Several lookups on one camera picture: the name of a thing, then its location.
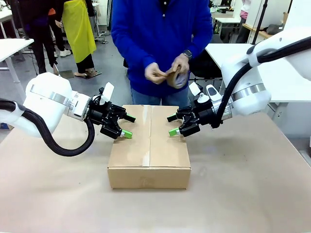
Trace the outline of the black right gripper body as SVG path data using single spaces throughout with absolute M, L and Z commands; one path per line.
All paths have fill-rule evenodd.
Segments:
M 201 125 L 210 124 L 212 126 L 216 122 L 216 114 L 211 100 L 204 103 L 199 103 L 198 99 L 194 100 L 194 107 L 192 111 L 199 119 L 199 124 Z

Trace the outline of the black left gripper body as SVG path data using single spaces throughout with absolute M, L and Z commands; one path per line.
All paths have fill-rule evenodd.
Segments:
M 93 96 L 88 104 L 88 119 L 95 125 L 116 126 L 117 122 L 113 119 L 116 105 L 110 101 L 100 104 L 101 95 Z

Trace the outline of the person's right hand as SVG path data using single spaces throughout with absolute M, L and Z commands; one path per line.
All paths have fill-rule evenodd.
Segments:
M 161 71 L 157 63 L 149 64 L 144 71 L 145 78 L 155 84 L 161 84 L 167 79 L 167 74 Z

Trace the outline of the person's left hand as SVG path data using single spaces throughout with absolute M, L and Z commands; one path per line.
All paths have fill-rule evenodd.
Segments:
M 179 75 L 181 75 L 185 81 L 189 79 L 189 57 L 182 53 L 177 56 L 171 66 L 171 73 L 169 74 L 169 80 L 173 80 L 173 73 L 177 74 L 179 70 Z

